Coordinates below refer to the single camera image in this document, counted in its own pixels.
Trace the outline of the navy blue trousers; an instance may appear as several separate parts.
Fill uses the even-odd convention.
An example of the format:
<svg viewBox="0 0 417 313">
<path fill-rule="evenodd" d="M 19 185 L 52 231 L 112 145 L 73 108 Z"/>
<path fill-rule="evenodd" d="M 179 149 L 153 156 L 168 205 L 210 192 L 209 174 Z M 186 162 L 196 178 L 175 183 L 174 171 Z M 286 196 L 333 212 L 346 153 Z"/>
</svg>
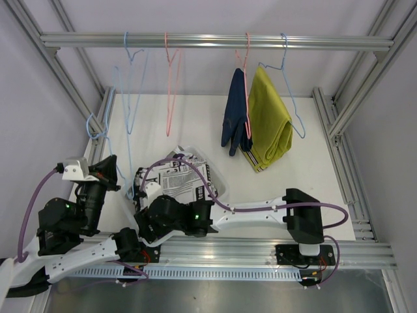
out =
<svg viewBox="0 0 417 313">
<path fill-rule="evenodd" d="M 238 148 L 248 152 L 252 148 L 253 141 L 248 138 L 246 131 L 247 108 L 245 96 L 244 72 L 236 68 L 233 74 L 225 113 L 222 124 L 221 146 L 230 143 L 229 156 L 233 157 Z"/>
</svg>

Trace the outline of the white plastic basket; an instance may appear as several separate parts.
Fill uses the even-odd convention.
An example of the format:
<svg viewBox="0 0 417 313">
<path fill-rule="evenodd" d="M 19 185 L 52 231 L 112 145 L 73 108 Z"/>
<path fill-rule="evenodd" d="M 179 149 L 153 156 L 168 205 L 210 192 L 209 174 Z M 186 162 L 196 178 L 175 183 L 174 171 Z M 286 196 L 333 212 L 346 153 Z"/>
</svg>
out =
<svg viewBox="0 0 417 313">
<path fill-rule="evenodd" d="M 158 246 L 176 233 L 204 237 L 214 232 L 214 204 L 228 193 L 225 178 L 207 155 L 193 146 L 177 146 L 163 161 L 135 174 L 132 218 L 139 238 Z"/>
</svg>

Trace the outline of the olive yellow trousers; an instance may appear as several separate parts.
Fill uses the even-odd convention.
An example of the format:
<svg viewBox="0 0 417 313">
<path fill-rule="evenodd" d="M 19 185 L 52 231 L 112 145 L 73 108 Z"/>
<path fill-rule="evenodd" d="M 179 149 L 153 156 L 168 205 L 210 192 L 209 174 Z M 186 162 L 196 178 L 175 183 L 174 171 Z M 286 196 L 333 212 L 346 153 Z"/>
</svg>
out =
<svg viewBox="0 0 417 313">
<path fill-rule="evenodd" d="M 292 118 L 263 67 L 257 67 L 248 98 L 252 148 L 244 153 L 256 173 L 279 160 L 292 147 Z"/>
</svg>

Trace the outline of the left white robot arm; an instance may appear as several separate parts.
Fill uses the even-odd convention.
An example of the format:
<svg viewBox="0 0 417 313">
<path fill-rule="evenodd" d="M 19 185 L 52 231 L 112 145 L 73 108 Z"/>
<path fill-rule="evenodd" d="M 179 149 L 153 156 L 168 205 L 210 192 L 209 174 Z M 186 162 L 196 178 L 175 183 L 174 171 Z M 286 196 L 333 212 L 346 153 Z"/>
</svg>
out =
<svg viewBox="0 0 417 313">
<path fill-rule="evenodd" d="M 38 212 L 38 229 L 28 245 L 23 240 L 33 205 L 55 174 L 77 185 L 76 200 L 52 198 Z M 106 261 L 135 261 L 141 252 L 136 231 L 124 228 L 91 248 L 78 249 L 85 237 L 99 234 L 98 223 L 108 192 L 117 192 L 117 157 L 89 165 L 86 158 L 58 163 L 35 188 L 23 218 L 15 258 L 1 260 L 1 298 L 31 297 L 67 275 Z"/>
</svg>

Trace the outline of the grey white printed trousers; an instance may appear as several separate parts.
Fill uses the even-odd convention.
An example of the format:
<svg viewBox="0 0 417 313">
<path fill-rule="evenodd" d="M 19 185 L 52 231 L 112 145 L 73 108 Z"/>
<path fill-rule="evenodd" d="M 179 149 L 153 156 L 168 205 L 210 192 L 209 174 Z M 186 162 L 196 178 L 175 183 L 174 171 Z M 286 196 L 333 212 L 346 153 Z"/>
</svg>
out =
<svg viewBox="0 0 417 313">
<path fill-rule="evenodd" d="M 219 199 L 228 193 L 227 183 L 218 169 L 199 149 L 192 146 L 176 146 L 167 155 L 172 161 L 160 164 L 152 169 L 139 168 L 134 179 L 134 201 L 139 201 L 141 184 L 158 183 L 165 195 L 175 198 L 180 203 L 190 203 L 197 200 L 211 200 L 203 180 L 190 167 L 195 166 L 205 178 L 211 191 Z"/>
</svg>

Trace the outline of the pink hanger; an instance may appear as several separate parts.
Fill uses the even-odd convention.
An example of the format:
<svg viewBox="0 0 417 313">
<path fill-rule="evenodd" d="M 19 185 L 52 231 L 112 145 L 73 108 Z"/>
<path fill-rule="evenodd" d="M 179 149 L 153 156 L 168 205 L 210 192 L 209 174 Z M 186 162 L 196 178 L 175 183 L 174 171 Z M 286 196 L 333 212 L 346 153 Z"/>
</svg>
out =
<svg viewBox="0 0 417 313">
<path fill-rule="evenodd" d="M 246 53 L 245 56 L 242 57 L 240 55 L 240 53 L 238 52 L 238 50 L 235 50 L 235 57 L 238 60 L 238 62 L 241 65 L 241 69 L 243 71 L 243 75 L 244 75 L 244 96 L 245 96 L 245 106 L 246 106 L 246 122 L 245 122 L 245 127 L 246 127 L 246 136 L 247 139 L 250 140 L 252 138 L 252 130 L 251 130 L 251 124 L 250 124 L 250 117 L 249 117 L 249 104 L 248 104 L 248 84 L 247 84 L 247 74 L 246 74 L 246 69 L 247 69 L 247 61 L 248 61 L 248 54 L 250 51 L 250 34 L 246 33 Z"/>
<path fill-rule="evenodd" d="M 177 97 L 177 91 L 179 86 L 179 76 L 180 76 L 180 66 L 182 62 L 182 50 L 176 48 L 173 54 L 169 52 L 168 46 L 168 34 L 164 34 L 164 46 L 165 53 L 168 63 L 168 75 L 167 75 L 167 119 L 165 125 L 165 134 L 167 137 L 170 137 L 171 134 L 171 125 L 173 120 L 173 113 L 175 110 L 175 103 Z M 173 80 L 173 65 L 177 64 L 175 80 Z"/>
</svg>

